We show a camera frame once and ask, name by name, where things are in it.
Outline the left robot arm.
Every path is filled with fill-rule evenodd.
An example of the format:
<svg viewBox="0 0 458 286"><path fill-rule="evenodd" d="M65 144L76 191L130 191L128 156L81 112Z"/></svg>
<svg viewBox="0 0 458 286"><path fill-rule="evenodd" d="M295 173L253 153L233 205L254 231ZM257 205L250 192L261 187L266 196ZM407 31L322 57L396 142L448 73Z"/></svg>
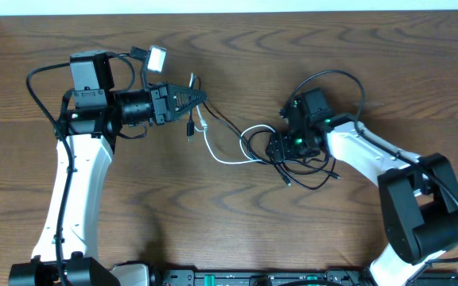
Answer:
<svg viewBox="0 0 458 286"><path fill-rule="evenodd" d="M189 84L150 84L166 51L152 46L128 54L93 50L71 55L73 88L60 115L47 110L58 140L57 169L48 216L28 263L11 267L10 285L161 285L160 272L128 261L107 269L98 261L98 217L104 180L122 127L174 122L205 102Z"/></svg>

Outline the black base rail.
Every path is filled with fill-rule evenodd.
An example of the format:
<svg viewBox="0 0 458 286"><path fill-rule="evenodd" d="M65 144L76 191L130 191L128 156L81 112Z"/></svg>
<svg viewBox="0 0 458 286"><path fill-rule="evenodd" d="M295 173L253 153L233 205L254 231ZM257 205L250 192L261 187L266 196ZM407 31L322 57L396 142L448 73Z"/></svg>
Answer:
<svg viewBox="0 0 458 286"><path fill-rule="evenodd" d="M283 285L299 280L328 281L339 285L374 285L367 274L360 271L329 269L320 272L198 272L168 270L161 279L152 275L151 285L169 286L252 286Z"/></svg>

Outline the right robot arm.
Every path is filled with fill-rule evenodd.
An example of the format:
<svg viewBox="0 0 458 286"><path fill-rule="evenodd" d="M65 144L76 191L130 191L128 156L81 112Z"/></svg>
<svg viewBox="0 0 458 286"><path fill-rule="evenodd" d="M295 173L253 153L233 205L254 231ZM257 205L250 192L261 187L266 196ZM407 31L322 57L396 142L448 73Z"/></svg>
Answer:
<svg viewBox="0 0 458 286"><path fill-rule="evenodd" d="M274 163L324 153L378 187L388 244L361 273L361 285L412 284L458 246L458 181L446 157L392 145L357 117L335 114L319 88L291 95L279 114L288 129L270 136Z"/></svg>

